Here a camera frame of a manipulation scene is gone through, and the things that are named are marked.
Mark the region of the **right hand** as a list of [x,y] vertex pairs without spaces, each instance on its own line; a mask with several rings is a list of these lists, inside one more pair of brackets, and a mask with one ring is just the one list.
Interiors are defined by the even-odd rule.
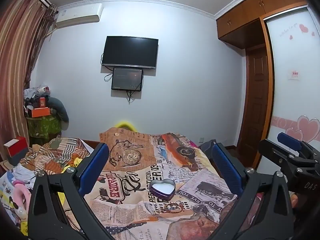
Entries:
[[298,202],[299,202],[298,194],[292,192],[290,194],[290,200],[293,208],[298,206]]

